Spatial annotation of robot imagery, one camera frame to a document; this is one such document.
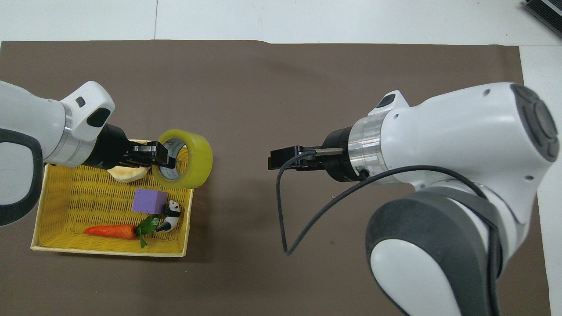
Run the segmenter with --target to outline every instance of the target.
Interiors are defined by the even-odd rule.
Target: black cable
[[[398,173],[404,173],[404,172],[409,172],[409,171],[435,171],[435,172],[447,174],[447,175],[459,180],[460,182],[464,183],[472,191],[474,191],[474,193],[476,193],[477,196],[479,196],[479,197],[481,197],[485,200],[488,200],[488,198],[486,197],[484,192],[478,186],[476,186],[476,184],[474,184],[472,181],[470,181],[465,176],[463,176],[463,175],[461,175],[461,174],[459,174],[459,173],[457,173],[457,172],[455,172],[451,169],[438,167],[438,166],[430,166],[430,165],[414,165],[414,166],[399,167],[399,168],[387,170],[387,171],[381,172],[379,174],[376,174],[372,177],[366,178],[365,180],[362,180],[358,184],[356,184],[356,185],[350,187],[349,189],[343,191],[337,197],[333,198],[328,204],[326,204],[324,207],[322,207],[322,209],[320,209],[320,211],[318,211],[318,213],[316,213],[316,215],[314,215],[314,217],[309,221],[308,224],[306,224],[306,226],[304,227],[302,232],[298,235],[297,239],[293,243],[293,246],[291,246],[291,249],[287,250],[287,238],[285,236],[285,226],[284,226],[284,223],[283,223],[283,210],[282,210],[282,203],[281,203],[281,190],[280,190],[281,176],[283,175],[283,172],[287,168],[289,168],[295,161],[297,161],[299,159],[306,158],[306,157],[314,157],[315,155],[316,155],[316,152],[314,150],[312,150],[312,151],[306,151],[302,154],[299,154],[299,155],[289,159],[287,162],[285,162],[283,164],[283,166],[281,166],[281,168],[279,169],[279,173],[277,175],[276,189],[277,189],[277,209],[278,209],[278,212],[279,212],[279,226],[281,228],[281,240],[282,240],[282,243],[283,243],[283,251],[288,256],[293,254],[293,252],[297,248],[298,244],[302,241],[302,239],[305,237],[306,233],[308,233],[310,228],[312,228],[312,226],[320,219],[320,217],[322,217],[322,215],[324,215],[330,208],[332,208],[332,206],[334,206],[335,204],[337,204],[338,202],[343,200],[348,195],[357,191],[358,189],[363,188],[364,186],[366,186],[368,184],[371,184],[375,181],[378,181],[378,180],[380,180],[382,178],[385,178],[385,177],[388,177],[390,175],[395,175],[395,174],[398,174]],[[494,225],[488,224],[488,228],[489,228],[489,232],[488,232],[488,234],[489,234],[488,235],[488,263],[487,263],[488,298],[490,300],[492,315],[493,316],[500,316],[500,308],[499,308],[499,303],[498,303],[498,299],[497,299],[497,295],[496,295],[497,294],[497,279],[496,278],[497,278],[497,271],[498,271],[498,266],[499,266],[499,263],[497,262],[497,257],[498,257],[499,250],[500,250],[499,249],[499,245],[500,245],[499,232],[497,231],[497,227],[495,227]]]

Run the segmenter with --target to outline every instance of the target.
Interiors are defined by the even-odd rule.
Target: white tile
[[[0,40],[153,39],[156,0],[0,0]]]
[[[157,39],[561,45],[520,1],[159,0]]]
[[[562,47],[520,47],[525,85],[535,90],[562,128]],[[552,165],[538,188],[542,243],[552,315],[562,315],[562,159]]]

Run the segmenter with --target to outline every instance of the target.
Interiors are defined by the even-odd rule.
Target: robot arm
[[[471,87],[415,107],[393,91],[322,146],[272,151],[269,169],[320,151],[329,154],[289,168],[361,183],[384,172],[392,175],[375,183],[411,183],[416,192],[383,205],[367,227],[378,285],[406,314],[499,315],[495,281],[527,235],[537,187],[558,156],[557,134],[545,104],[521,85]],[[465,176],[482,197],[447,174],[392,172],[427,165]]]
[[[131,142],[107,119],[109,94],[87,82],[61,101],[0,81],[0,225],[27,214],[40,195],[43,164],[175,168],[159,142]]]

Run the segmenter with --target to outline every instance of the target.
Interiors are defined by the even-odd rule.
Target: orange carrot
[[[123,239],[136,239],[135,225],[102,225],[86,228],[84,233],[104,237],[117,237]]]

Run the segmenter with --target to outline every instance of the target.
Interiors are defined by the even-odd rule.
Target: toy carrot
[[[137,226],[130,224],[100,225],[86,228],[84,233],[95,236],[116,237],[129,240],[133,240],[138,237],[140,238],[140,247],[144,248],[148,244],[144,240],[143,235],[155,231],[159,221],[158,217],[151,215],[145,218]]]

